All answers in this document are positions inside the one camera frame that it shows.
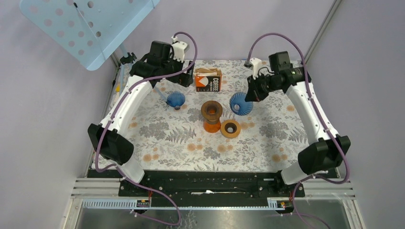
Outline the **orange coffee filter box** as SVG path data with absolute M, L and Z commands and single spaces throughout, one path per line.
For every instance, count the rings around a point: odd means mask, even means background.
M 219 92 L 222 86 L 222 71 L 219 68 L 198 68 L 194 71 L 197 92 Z

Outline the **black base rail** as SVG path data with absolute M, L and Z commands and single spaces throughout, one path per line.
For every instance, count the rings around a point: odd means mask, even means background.
M 286 185 L 279 173 L 147 170 L 142 189 L 122 180 L 119 197 L 145 197 L 152 207 L 267 207 L 268 199 L 304 197 L 303 186 Z

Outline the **orange glass carafe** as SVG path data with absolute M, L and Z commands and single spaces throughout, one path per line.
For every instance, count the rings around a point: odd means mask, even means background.
M 204 130 L 208 133 L 216 133 L 221 129 L 221 122 L 217 120 L 205 120 L 203 123 Z

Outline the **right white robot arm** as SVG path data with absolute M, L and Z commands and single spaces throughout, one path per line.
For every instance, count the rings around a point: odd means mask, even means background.
M 281 170 L 281 179 L 274 183 L 275 193 L 285 197 L 293 184 L 306 177 L 339 167 L 351 145 L 348 136 L 342 136 L 326 117 L 313 84 L 304 67 L 294 67 L 288 52 L 269 56 L 271 72 L 261 73 L 265 65 L 258 58 L 245 62 L 252 70 L 248 77 L 247 102 L 263 101 L 270 92 L 283 91 L 293 103 L 304 126 L 309 146 L 298 154 L 293 165 Z

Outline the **blue dripper on left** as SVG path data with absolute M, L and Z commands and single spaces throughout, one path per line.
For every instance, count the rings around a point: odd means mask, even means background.
M 180 110 L 186 101 L 185 95 L 181 92 L 175 91 L 166 96 L 159 90 L 159 88 L 155 87 L 154 90 L 168 106 L 175 110 Z

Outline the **light blue music stand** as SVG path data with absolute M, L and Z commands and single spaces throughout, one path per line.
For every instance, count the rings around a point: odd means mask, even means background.
M 97 70 L 159 0 L 22 0 L 20 11 L 89 71 Z

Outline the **floral tablecloth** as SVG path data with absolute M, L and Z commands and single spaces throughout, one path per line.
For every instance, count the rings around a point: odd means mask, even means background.
M 302 121 L 290 99 L 276 91 L 247 115 L 236 115 L 229 106 L 237 92 L 247 91 L 251 71 L 242 60 L 197 61 L 196 68 L 219 68 L 219 92 L 197 92 L 167 80 L 156 87 L 164 95 L 185 95 L 180 110 L 168 106 L 153 89 L 139 106 L 125 138 L 134 146 L 133 158 L 144 169 L 274 172 L 297 161 L 309 143 Z M 201 106 L 217 101 L 223 107 L 222 121 L 235 120 L 240 134 L 227 138 L 203 128 Z

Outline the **blue glass dripper cone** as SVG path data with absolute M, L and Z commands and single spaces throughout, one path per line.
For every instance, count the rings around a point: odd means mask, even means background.
M 253 110 L 253 102 L 246 102 L 246 93 L 237 92 L 232 95 L 229 106 L 236 115 L 247 115 Z

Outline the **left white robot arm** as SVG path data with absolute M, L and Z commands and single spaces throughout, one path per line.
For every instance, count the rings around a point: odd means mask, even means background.
M 188 43 L 178 40 L 171 44 L 153 41 L 149 52 L 132 65 L 125 88 L 110 112 L 99 124 L 91 124 L 87 130 L 97 155 L 111 161 L 126 179 L 132 180 L 129 188 L 136 196 L 146 194 L 148 184 L 143 180 L 144 170 L 133 158 L 134 146 L 125 138 L 128 126 L 161 78 L 184 87 L 192 84 L 193 68 L 183 72 L 188 49 Z

